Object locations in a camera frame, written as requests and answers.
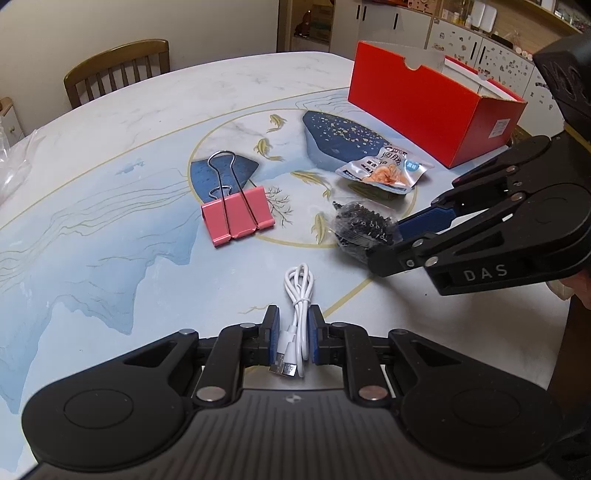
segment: white nightstand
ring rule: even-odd
[[[18,123],[17,115],[14,112],[14,105],[9,97],[0,99],[0,123],[8,137],[10,146],[25,138],[25,134]]]

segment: open cardboard box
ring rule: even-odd
[[[438,51],[359,42],[349,102],[448,168],[506,144],[526,102]]]

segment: wooden chair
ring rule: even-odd
[[[66,92],[70,99],[72,109],[82,105],[77,89],[78,83],[85,83],[88,101],[90,102],[95,99],[90,87],[91,80],[94,82],[94,79],[96,79],[99,94],[100,96],[103,96],[106,93],[105,85],[103,84],[103,75],[101,75],[101,73],[104,74],[107,72],[111,84],[111,91],[114,92],[117,90],[117,85],[115,83],[115,76],[113,75],[113,68],[119,67],[121,70],[123,86],[127,87],[129,85],[129,80],[127,78],[125,64],[131,63],[134,69],[135,83],[138,83],[142,80],[139,76],[138,60],[145,64],[147,78],[152,78],[150,55],[156,54],[158,54],[160,73],[170,72],[167,40],[140,40],[104,51],[103,53],[99,53],[98,55],[83,61],[78,66],[71,69],[71,71],[64,77],[64,86],[66,87]]]

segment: pink binder clip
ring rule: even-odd
[[[227,198],[224,197],[223,191],[224,189],[230,191],[232,188],[228,185],[222,185],[222,174],[212,165],[212,160],[224,153],[232,155],[230,170],[240,189],[240,193],[234,193]],[[250,235],[257,229],[263,230],[275,225],[275,219],[269,210],[265,190],[263,187],[256,187],[247,191],[242,190],[236,172],[234,172],[235,160],[236,154],[228,150],[215,152],[207,159],[207,165],[217,173],[220,186],[209,192],[209,196],[215,200],[201,205],[201,213],[209,231],[209,236],[211,236],[216,247],[228,243],[232,238]],[[213,194],[216,190],[220,191],[221,198],[219,199]]]

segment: white sticker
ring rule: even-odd
[[[492,132],[488,136],[488,138],[500,137],[502,134],[504,134],[505,130],[507,129],[507,125],[509,125],[509,122],[511,122],[510,118],[504,118],[503,120],[497,120],[497,122],[495,123],[495,126],[492,129]]]

